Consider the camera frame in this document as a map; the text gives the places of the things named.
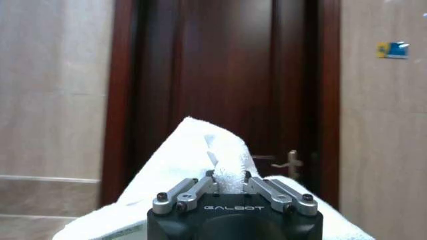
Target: dark red door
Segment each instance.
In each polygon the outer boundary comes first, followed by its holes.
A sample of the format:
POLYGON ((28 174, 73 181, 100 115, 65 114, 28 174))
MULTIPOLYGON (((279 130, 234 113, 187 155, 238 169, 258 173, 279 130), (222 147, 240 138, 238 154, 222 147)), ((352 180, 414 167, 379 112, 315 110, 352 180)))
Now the dark red door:
POLYGON ((262 175, 298 150, 339 199, 339 0, 116 0, 101 205, 185 116, 246 141, 262 175))
POLYGON ((304 1, 157 0, 141 6, 139 169, 187 116, 246 141, 260 173, 299 149, 304 1))

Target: folded towel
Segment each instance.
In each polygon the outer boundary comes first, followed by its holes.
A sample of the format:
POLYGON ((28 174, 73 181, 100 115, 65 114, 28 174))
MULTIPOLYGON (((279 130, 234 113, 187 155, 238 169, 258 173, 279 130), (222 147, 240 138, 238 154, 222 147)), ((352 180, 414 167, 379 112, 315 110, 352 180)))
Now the folded towel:
MULTIPOLYGON (((222 193, 243 191, 246 171, 259 177, 244 141, 223 128, 188 117, 152 155, 117 202, 69 223, 53 239, 101 239, 125 226, 144 225, 157 193, 167 192, 185 178, 203 178, 208 170, 215 170, 222 193)), ((272 178, 302 194, 308 193, 291 179, 272 178)), ((324 216, 323 239, 372 239, 330 205, 319 198, 316 201, 324 216)))

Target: door handle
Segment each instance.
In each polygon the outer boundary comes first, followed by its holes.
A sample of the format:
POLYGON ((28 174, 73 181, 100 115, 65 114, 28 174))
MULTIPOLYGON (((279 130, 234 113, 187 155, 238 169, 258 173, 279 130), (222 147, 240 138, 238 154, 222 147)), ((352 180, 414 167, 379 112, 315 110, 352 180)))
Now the door handle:
POLYGON ((271 166, 276 169, 288 168, 288 177, 294 180, 298 180, 300 177, 298 168, 300 168, 303 165, 304 163, 299 160, 298 151, 292 150, 287 154, 287 163, 282 165, 272 164, 271 166))

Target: beige wall tile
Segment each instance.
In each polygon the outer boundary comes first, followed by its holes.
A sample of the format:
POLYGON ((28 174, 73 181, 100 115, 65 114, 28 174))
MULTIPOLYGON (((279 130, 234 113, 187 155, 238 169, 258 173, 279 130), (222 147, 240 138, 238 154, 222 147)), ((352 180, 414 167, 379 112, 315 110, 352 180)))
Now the beige wall tile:
POLYGON ((0 175, 99 179, 113 0, 0 4, 0 175))
POLYGON ((0 94, 0 175, 100 179, 105 97, 0 94))
POLYGON ((0 216, 3 240, 48 240, 73 219, 0 216))
POLYGON ((424 0, 343 0, 340 209, 378 239, 427 236, 424 13, 424 0), (399 41, 408 60, 378 59, 399 41))
POLYGON ((0 215, 81 217, 97 208, 99 183, 0 177, 0 215))
POLYGON ((63 25, 64 1, 1 1, 1 92, 59 89, 63 25))
POLYGON ((61 36, 60 88, 107 95, 113 0, 67 0, 61 36))

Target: screw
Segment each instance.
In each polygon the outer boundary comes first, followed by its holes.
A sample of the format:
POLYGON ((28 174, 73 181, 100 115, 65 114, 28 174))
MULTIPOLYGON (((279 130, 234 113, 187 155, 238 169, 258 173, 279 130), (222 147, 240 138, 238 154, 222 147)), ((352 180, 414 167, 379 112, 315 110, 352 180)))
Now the screw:
POLYGON ((187 204, 184 202, 176 203, 176 211, 180 214, 187 211, 187 204))
POLYGON ((165 192, 160 192, 157 194, 157 201, 159 202, 165 202, 168 200, 168 194, 165 192))
POLYGON ((312 201, 315 200, 314 195, 311 195, 311 194, 304 194, 304 195, 302 196, 302 199, 303 199, 306 202, 312 202, 312 201))
POLYGON ((286 215, 292 215, 295 213, 295 211, 296 211, 296 208, 291 204, 288 204, 283 207, 283 213, 286 215))

